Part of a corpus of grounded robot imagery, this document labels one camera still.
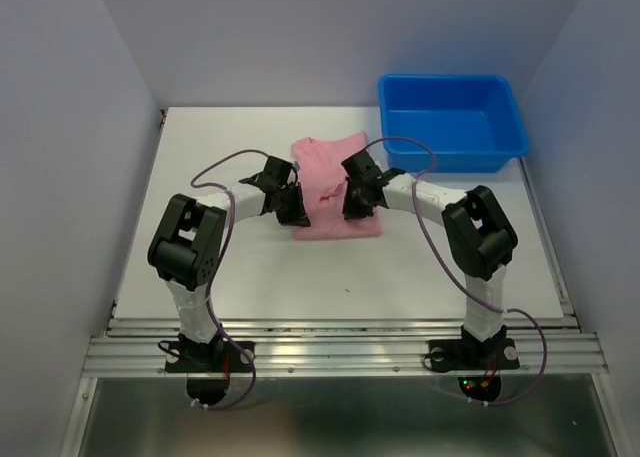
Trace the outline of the pink t-shirt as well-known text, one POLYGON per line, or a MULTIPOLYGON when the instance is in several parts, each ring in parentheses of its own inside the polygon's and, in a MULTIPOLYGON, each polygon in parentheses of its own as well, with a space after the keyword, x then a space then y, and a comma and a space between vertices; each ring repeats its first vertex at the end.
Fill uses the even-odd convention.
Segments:
POLYGON ((347 190, 347 174, 342 162, 362 150, 367 143, 363 131, 339 140, 306 137, 291 145, 298 163, 303 204, 308 227, 295 227, 293 238, 300 241, 373 238, 382 235, 379 217, 348 221, 342 215, 347 190))

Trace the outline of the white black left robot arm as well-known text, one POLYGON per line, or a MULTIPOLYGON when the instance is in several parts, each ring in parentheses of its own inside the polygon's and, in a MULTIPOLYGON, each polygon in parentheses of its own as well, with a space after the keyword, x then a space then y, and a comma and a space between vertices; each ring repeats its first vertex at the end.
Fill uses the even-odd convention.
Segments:
POLYGON ((172 294, 180 322, 178 340, 159 347, 177 363, 202 371, 221 363, 228 342, 210 294, 234 225, 269 213, 282 226, 311 225, 294 163, 268 155, 260 172, 232 187, 204 181, 207 172, 197 174, 191 187, 216 192, 200 199, 172 196, 147 253, 149 265, 172 294))

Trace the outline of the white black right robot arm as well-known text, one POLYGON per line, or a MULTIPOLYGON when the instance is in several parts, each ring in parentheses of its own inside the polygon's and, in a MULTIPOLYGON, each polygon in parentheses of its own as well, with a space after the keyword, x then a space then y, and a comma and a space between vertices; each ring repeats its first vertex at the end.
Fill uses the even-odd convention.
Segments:
POLYGON ((374 210, 413 214, 436 260, 467 298, 461 338, 463 361, 482 367, 506 338, 502 308, 506 267, 518 245, 516 232, 493 191, 443 187, 403 170, 380 169, 368 151, 342 162, 347 190, 346 220, 371 217, 374 210))

